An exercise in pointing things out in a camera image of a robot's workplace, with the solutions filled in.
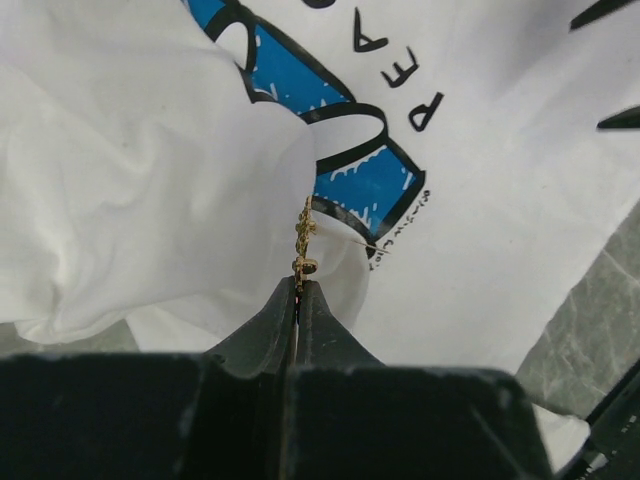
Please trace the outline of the white t-shirt flower print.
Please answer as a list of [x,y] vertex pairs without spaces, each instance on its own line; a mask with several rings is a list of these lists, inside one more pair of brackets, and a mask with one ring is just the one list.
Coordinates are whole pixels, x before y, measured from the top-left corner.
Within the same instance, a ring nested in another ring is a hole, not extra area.
[[[294,281],[312,195],[388,251],[306,282],[369,353],[515,379],[639,198],[639,130],[597,129],[639,5],[570,29],[595,2],[3,2],[2,322],[207,352]],[[554,475],[588,425],[529,401]]]

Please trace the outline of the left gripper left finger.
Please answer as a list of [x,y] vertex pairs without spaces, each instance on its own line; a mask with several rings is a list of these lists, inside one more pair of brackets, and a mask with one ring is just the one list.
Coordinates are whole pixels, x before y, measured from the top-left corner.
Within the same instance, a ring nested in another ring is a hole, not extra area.
[[292,278],[204,353],[1,361],[5,479],[274,479],[295,324]]

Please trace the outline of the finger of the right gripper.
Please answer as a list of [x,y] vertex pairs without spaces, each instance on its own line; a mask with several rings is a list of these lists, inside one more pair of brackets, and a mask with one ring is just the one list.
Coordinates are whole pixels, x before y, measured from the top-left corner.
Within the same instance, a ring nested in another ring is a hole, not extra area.
[[598,130],[639,130],[640,106],[636,105],[611,115],[597,124]]
[[635,0],[598,0],[573,18],[570,21],[569,28],[583,28],[633,4],[634,2]]

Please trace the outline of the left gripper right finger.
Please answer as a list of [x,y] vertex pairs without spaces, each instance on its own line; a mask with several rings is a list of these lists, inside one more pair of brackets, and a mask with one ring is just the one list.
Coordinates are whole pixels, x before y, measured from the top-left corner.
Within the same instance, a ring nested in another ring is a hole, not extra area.
[[286,479],[549,479],[532,404],[492,369],[387,366],[300,299],[282,426]]

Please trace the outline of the gold brooch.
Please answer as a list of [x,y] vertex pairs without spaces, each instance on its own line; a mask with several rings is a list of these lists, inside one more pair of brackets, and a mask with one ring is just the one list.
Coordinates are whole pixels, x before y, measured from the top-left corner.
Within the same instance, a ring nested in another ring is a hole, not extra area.
[[318,223],[313,216],[313,196],[306,197],[304,206],[295,225],[296,256],[292,262],[296,300],[300,302],[309,277],[318,270],[323,275],[334,271],[348,257],[351,246],[363,247],[365,251],[387,254],[371,240],[358,239],[354,234],[346,234],[335,227]]

